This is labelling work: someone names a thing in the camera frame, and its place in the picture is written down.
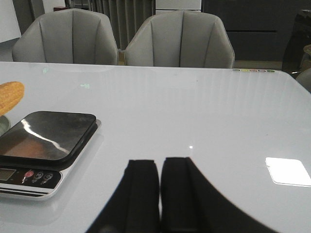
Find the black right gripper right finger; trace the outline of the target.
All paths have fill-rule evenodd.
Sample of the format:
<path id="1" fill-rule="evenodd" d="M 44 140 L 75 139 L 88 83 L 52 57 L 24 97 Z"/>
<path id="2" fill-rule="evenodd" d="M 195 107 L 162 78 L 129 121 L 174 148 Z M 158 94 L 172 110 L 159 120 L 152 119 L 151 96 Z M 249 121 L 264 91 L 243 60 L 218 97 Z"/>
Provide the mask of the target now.
<path id="1" fill-rule="evenodd" d="M 226 199 L 189 158 L 166 158 L 161 174 L 164 233 L 271 233 Z"/>

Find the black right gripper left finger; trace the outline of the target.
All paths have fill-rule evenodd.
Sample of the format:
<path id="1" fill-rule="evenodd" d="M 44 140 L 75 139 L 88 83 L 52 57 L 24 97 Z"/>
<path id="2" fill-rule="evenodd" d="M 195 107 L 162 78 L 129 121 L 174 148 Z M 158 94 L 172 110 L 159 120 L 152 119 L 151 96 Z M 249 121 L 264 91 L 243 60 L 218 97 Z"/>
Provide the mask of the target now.
<path id="1" fill-rule="evenodd" d="M 159 177 L 153 160 L 130 160 L 88 233 L 158 233 Z"/>

